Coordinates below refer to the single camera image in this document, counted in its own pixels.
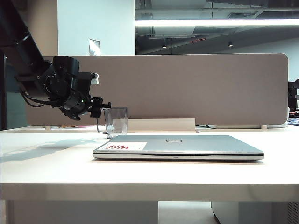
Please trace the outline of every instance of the ceiling light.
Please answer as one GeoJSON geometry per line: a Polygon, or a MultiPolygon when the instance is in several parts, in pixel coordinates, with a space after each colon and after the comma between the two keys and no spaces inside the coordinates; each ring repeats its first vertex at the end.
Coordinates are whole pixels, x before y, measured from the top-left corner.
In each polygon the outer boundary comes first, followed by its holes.
{"type": "Polygon", "coordinates": [[[135,20],[136,27],[298,26],[299,19],[135,20]]]}

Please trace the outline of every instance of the red and white sticker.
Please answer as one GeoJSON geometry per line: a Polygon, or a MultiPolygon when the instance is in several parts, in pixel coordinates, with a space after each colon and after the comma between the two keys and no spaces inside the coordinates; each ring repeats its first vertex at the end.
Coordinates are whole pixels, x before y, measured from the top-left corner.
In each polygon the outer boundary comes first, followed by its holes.
{"type": "Polygon", "coordinates": [[[146,145],[146,141],[125,141],[125,142],[109,142],[99,148],[99,150],[107,151],[142,151],[146,145]]]}

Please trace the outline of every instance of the black robotic arm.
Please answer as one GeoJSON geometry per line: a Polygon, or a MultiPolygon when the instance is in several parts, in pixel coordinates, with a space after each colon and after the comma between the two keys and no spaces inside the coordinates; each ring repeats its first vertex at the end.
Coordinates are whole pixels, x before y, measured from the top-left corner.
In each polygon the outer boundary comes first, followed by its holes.
{"type": "Polygon", "coordinates": [[[10,0],[0,0],[0,50],[17,71],[15,79],[25,101],[51,105],[73,120],[91,112],[98,118],[103,104],[100,97],[89,95],[92,79],[98,74],[79,72],[79,61],[72,57],[56,56],[45,61],[30,32],[10,0]]]}

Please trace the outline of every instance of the white desk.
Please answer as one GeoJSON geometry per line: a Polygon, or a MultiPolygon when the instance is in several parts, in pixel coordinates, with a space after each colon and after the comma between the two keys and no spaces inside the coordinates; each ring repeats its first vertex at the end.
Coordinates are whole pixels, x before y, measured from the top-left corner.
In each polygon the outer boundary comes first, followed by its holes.
{"type": "Polygon", "coordinates": [[[92,151],[107,141],[105,135],[15,129],[0,132],[1,199],[299,201],[299,127],[200,129],[194,134],[231,135],[263,150],[265,159],[251,163],[101,161],[93,158],[92,151]]]}

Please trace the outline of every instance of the silver laptop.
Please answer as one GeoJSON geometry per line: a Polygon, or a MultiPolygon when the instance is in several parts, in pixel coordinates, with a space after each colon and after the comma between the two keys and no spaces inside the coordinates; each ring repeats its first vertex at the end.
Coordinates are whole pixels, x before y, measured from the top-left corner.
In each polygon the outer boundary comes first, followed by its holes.
{"type": "Polygon", "coordinates": [[[228,135],[119,135],[93,151],[95,158],[237,160],[264,158],[261,150],[228,135]]]}

